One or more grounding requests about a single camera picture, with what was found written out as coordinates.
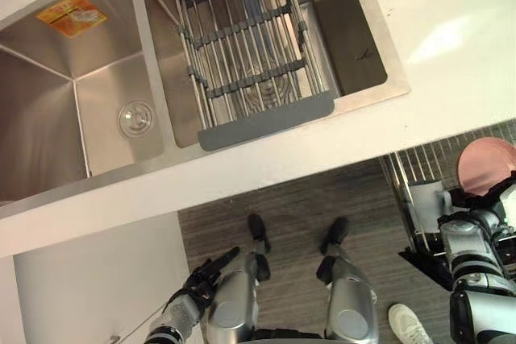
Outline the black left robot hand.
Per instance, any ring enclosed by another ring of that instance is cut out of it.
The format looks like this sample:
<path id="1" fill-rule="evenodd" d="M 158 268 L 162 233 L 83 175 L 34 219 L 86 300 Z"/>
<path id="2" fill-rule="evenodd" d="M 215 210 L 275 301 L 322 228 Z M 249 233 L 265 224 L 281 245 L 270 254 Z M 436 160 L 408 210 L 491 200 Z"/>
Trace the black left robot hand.
<path id="1" fill-rule="evenodd" d="M 193 300 L 199 312 L 204 312 L 211 304 L 222 270 L 237 257 L 239 251 L 239 247 L 232 247 L 218 258 L 208 259 L 186 280 L 182 290 Z"/>

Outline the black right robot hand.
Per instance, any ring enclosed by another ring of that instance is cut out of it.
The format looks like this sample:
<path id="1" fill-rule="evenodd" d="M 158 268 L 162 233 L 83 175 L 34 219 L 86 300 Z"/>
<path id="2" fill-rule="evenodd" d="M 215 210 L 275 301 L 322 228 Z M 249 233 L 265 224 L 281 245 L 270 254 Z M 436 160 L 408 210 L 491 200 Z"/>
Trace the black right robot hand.
<path id="1" fill-rule="evenodd" d="M 454 188 L 448 191 L 451 197 L 450 217 L 457 213 L 469 213 L 472 210 L 486 210 L 498 218 L 506 217 L 500 201 L 500 191 L 492 187 L 485 195 L 466 193 L 463 189 Z"/>

